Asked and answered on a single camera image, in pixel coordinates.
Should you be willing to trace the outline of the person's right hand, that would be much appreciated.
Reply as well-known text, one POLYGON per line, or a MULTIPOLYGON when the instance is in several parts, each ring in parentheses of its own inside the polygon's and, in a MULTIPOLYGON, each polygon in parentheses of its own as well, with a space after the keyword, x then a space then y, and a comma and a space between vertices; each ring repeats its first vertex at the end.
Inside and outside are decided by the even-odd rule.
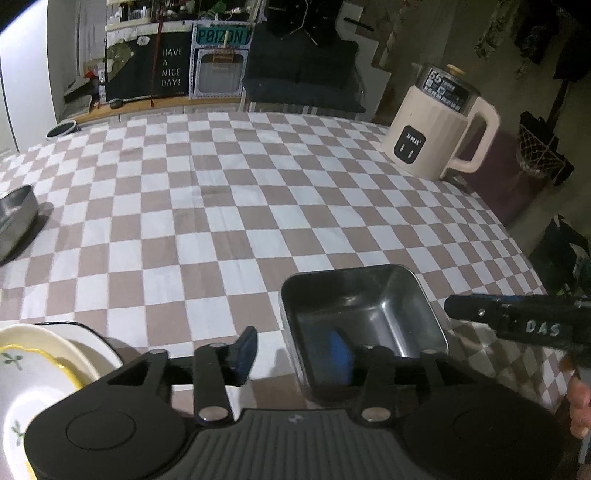
POLYGON ((591 390, 577 374, 574 374, 568 384, 567 399, 570 403, 570 430, 578 439, 584 439, 591 428, 591 390))

